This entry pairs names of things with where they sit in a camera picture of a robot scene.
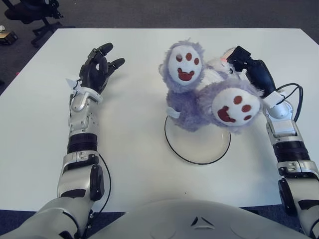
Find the black cable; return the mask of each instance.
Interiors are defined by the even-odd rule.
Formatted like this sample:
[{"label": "black cable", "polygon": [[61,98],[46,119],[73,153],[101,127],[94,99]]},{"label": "black cable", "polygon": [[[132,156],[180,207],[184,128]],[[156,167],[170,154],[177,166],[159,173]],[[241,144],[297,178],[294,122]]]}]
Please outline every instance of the black cable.
[{"label": "black cable", "polygon": [[87,226],[84,230],[84,233],[83,233],[83,236],[82,236],[82,239],[85,239],[86,238],[86,235],[87,235],[87,230],[88,230],[88,227],[89,226],[92,226],[92,223],[99,217],[99,215],[101,214],[101,212],[104,210],[106,204],[108,203],[109,199],[110,199],[110,195],[111,195],[111,186],[112,186],[112,183],[111,183],[111,174],[110,174],[110,171],[109,171],[109,168],[108,166],[106,165],[106,162],[104,161],[103,157],[99,154],[100,158],[102,159],[104,165],[105,165],[105,168],[106,170],[108,171],[108,174],[109,174],[109,180],[110,180],[110,189],[109,189],[109,195],[103,205],[103,207],[100,209],[100,211],[96,214],[96,216],[94,216],[93,218],[89,219],[88,223],[87,223]]},{"label": "black cable", "polygon": [[296,88],[294,88],[294,90],[287,96],[284,97],[284,99],[280,102],[277,103],[277,105],[281,104],[283,101],[285,101],[287,98],[289,98],[297,89],[299,89],[299,102],[298,102],[298,106],[297,106],[297,110],[296,110],[296,115],[294,117],[294,121],[297,122],[300,112],[301,112],[301,108],[303,106],[303,99],[304,99],[304,89],[302,88],[302,86],[298,85],[297,83],[289,83],[289,84],[285,84],[283,86],[280,86],[279,88],[276,89],[276,91],[281,90],[284,87],[287,86],[296,86]]}]

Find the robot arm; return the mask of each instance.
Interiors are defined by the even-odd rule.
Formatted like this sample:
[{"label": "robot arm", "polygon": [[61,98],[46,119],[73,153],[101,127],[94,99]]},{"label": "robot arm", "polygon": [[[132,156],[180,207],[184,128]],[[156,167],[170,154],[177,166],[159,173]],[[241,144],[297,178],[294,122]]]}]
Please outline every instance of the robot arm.
[{"label": "robot arm", "polygon": [[97,152],[98,103],[111,74],[124,64],[124,59],[112,63],[105,56],[113,45],[107,43],[93,49],[72,86],[70,96],[69,143],[57,188],[57,198],[47,203],[18,229],[3,235],[10,238],[73,239],[84,238],[91,208],[107,191],[110,175],[104,179],[101,157]]},{"label": "robot arm", "polygon": [[299,217],[306,235],[318,239],[319,171],[315,162],[310,160],[297,127],[298,117],[293,119],[292,105],[283,100],[283,92],[276,91],[274,80],[263,61],[253,60],[250,53],[240,46],[227,61],[234,65],[236,71],[246,69],[249,81],[264,91],[266,128],[278,161],[279,174],[283,176],[278,182],[282,204],[288,215]]}]

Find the plush toy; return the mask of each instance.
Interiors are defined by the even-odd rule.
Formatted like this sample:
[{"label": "plush toy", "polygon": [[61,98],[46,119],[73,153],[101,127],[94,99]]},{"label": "plush toy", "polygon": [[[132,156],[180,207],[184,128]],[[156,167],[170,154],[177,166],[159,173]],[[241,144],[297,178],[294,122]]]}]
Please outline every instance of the plush toy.
[{"label": "plush toy", "polygon": [[[262,93],[241,80],[227,62],[232,51],[204,64],[204,51],[198,43],[180,41],[169,49],[159,72],[168,87],[166,112],[176,125],[194,132],[212,123],[238,133],[252,124],[261,111]],[[215,73],[206,76],[213,78],[209,79],[212,83],[197,90],[206,68]]]},{"label": "plush toy", "polygon": [[198,43],[180,41],[169,49],[159,66],[168,87],[167,115],[176,125],[191,132],[209,124],[197,106],[196,87],[204,77],[203,52]]},{"label": "plush toy", "polygon": [[202,116],[220,127],[238,133],[252,124],[262,109],[260,96],[247,80],[226,78],[212,83],[197,93],[197,106]]}]

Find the paw print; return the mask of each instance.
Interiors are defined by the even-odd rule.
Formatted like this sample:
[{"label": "paw print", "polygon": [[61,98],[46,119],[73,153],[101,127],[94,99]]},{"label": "paw print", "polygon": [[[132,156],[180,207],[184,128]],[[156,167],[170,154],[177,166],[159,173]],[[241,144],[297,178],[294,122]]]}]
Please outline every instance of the paw print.
[{"label": "paw print", "polygon": [[212,111],[218,121],[227,126],[243,126],[259,111],[257,96],[239,88],[221,91],[212,102]]}]

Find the plush toy head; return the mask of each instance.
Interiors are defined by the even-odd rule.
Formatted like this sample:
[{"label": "plush toy head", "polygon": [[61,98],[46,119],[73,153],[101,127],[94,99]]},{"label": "plush toy head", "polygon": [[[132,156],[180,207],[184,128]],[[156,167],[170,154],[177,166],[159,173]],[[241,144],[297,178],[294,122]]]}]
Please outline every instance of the plush toy head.
[{"label": "plush toy head", "polygon": [[221,57],[208,61],[207,68],[216,71],[223,80],[226,78],[240,79],[233,65],[227,62],[227,58],[233,53],[234,49],[235,48],[231,48]]},{"label": "plush toy head", "polygon": [[159,72],[167,87],[176,93],[195,89],[203,78],[203,52],[198,43],[180,41],[166,53]]}]

